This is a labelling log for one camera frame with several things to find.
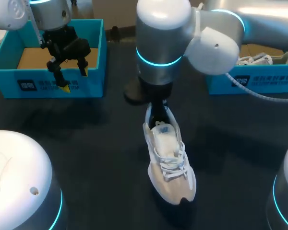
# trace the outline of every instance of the white shoelace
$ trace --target white shoelace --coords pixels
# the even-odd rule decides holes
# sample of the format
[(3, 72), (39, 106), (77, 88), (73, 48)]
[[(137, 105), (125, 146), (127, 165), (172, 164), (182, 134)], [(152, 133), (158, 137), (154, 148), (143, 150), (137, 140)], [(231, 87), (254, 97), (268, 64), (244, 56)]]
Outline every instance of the white shoelace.
[(161, 157), (156, 148), (154, 148), (156, 156), (159, 158), (160, 167), (165, 180), (170, 180), (174, 177), (184, 175), (187, 177), (187, 167), (185, 165), (185, 145), (181, 141), (181, 148), (178, 152), (178, 157)]
[(239, 60), (237, 61), (237, 65), (239, 66), (243, 66), (243, 65), (249, 65), (252, 62), (254, 62), (254, 59), (252, 57), (242, 57), (239, 58)]

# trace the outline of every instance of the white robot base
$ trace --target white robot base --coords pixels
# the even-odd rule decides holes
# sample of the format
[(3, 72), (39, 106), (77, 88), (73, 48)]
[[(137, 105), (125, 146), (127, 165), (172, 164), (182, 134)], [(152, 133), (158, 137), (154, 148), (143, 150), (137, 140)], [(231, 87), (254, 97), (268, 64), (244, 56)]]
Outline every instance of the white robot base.
[(266, 206), (266, 216), (271, 230), (288, 230), (288, 151), (275, 177)]
[(43, 148), (0, 131), (0, 230), (66, 230), (67, 209)]

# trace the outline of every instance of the beige sneaker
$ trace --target beige sneaker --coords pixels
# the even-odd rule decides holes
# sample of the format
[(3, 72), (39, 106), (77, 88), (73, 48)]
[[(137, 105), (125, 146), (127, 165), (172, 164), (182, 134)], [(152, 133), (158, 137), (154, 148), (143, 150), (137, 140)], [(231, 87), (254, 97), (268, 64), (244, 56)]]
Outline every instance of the beige sneaker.
[(270, 56), (260, 53), (254, 57), (242, 57), (237, 61), (237, 65), (288, 65), (288, 52), (281, 56)]
[(156, 121), (156, 126), (150, 129), (151, 110), (150, 104), (143, 124), (151, 160), (148, 167), (149, 178), (157, 192), (168, 203), (179, 205), (183, 198), (191, 202), (196, 193), (196, 179), (189, 165), (179, 126), (167, 108), (170, 124)]

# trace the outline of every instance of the gray robot arm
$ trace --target gray robot arm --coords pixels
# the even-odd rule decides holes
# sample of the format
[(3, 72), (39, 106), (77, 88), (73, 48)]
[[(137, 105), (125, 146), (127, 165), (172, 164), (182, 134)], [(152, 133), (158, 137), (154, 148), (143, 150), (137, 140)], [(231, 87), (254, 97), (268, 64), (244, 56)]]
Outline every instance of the gray robot arm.
[(70, 92), (60, 64), (65, 60), (78, 60), (81, 75), (87, 76), (88, 62), (85, 57), (91, 52), (89, 43), (77, 36), (68, 26), (71, 14), (66, 0), (0, 0), (0, 29), (17, 30), (28, 19), (32, 20), (41, 48), (47, 48), (53, 56), (47, 68), (53, 73), (56, 85)]
[(188, 0), (139, 0), (137, 15), (139, 76), (152, 85), (172, 82), (184, 55), (219, 75), (235, 66), (242, 44), (288, 51), (288, 1), (210, 0), (197, 10)]
[(208, 0), (204, 9), (237, 14), (245, 25), (244, 44), (288, 51), (288, 0)]

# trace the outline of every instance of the white sneaker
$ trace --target white sneaker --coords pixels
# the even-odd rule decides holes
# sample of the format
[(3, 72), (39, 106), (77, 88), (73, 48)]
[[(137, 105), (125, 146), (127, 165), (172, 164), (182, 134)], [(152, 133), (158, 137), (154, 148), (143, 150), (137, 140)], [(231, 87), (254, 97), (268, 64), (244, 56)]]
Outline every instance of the white sneaker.
[(288, 52), (281, 56), (270, 56), (261, 53), (254, 57), (242, 57), (237, 61), (237, 65), (288, 65)]
[(148, 175), (165, 201), (179, 205), (183, 198), (189, 202), (194, 200), (196, 179), (181, 140), (179, 126), (170, 109), (166, 109), (171, 124), (156, 121), (152, 129), (149, 128), (151, 104), (146, 111), (143, 129), (150, 156)]

